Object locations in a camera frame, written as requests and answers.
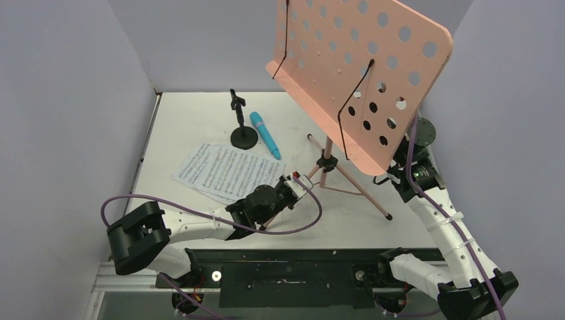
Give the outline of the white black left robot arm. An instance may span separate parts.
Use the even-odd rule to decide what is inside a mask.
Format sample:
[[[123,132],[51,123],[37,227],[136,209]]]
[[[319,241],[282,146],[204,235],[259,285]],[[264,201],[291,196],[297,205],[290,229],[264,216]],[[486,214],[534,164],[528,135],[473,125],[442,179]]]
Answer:
[[[305,175],[282,176],[274,187],[260,185],[245,198],[202,214],[166,210],[157,201],[147,201],[107,227],[115,272],[130,275],[150,269],[190,287],[199,278],[195,254],[175,248],[174,243],[230,241],[265,233],[265,223],[293,209],[312,186]]]

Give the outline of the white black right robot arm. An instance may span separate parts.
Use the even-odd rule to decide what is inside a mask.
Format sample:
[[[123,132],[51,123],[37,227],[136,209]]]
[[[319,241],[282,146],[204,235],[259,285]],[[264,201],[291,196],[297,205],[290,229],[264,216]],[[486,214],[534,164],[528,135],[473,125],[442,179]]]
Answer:
[[[436,300],[447,319],[505,319],[504,305],[519,282],[487,256],[464,224],[462,212],[454,208],[428,152],[435,137],[433,124],[415,117],[386,178],[421,220],[448,269],[399,247],[379,257],[376,276],[386,286],[402,282],[407,289],[419,289]]]

